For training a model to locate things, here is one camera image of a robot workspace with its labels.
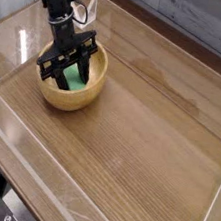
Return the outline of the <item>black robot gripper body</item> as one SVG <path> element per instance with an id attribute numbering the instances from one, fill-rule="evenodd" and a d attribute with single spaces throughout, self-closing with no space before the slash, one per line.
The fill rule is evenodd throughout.
<path id="1" fill-rule="evenodd" d="M 78 62 L 80 54 L 91 56 L 98 51 L 96 30 L 76 33 L 71 18 L 49 19 L 54 41 L 46 52 L 40 55 L 37 65 L 42 80 L 55 78 L 54 70 L 72 66 Z"/>

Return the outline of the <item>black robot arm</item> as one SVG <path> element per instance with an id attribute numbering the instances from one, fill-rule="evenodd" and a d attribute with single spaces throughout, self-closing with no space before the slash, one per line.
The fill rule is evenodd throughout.
<path id="1" fill-rule="evenodd" d="M 74 15 L 72 2 L 83 5 L 88 15 L 87 7 L 81 0 L 42 0 L 48 11 L 48 23 L 51 26 L 53 42 L 46 52 L 40 55 L 37 65 L 41 79 L 54 78 L 58 88 L 69 90 L 64 70 L 76 64 L 83 84 L 89 82 L 91 56 L 98 51 L 96 30 L 76 33 L 74 22 L 87 24 L 87 19 L 80 21 Z"/>

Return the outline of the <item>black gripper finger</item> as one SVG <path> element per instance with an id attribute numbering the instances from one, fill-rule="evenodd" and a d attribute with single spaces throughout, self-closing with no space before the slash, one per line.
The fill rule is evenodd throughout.
<path id="1" fill-rule="evenodd" d="M 78 66 L 78 72 L 80 74 L 80 78 L 81 81 L 83 82 L 83 84 L 87 84 L 89 82 L 89 55 L 88 54 L 80 54 L 78 57 L 78 62 L 77 62 L 77 66 Z"/>
<path id="2" fill-rule="evenodd" d="M 67 83 L 67 79 L 64 76 L 63 70 L 62 69 L 56 69 L 54 70 L 54 77 L 56 84 L 58 85 L 58 88 L 61 90 L 69 90 L 69 85 Z"/>

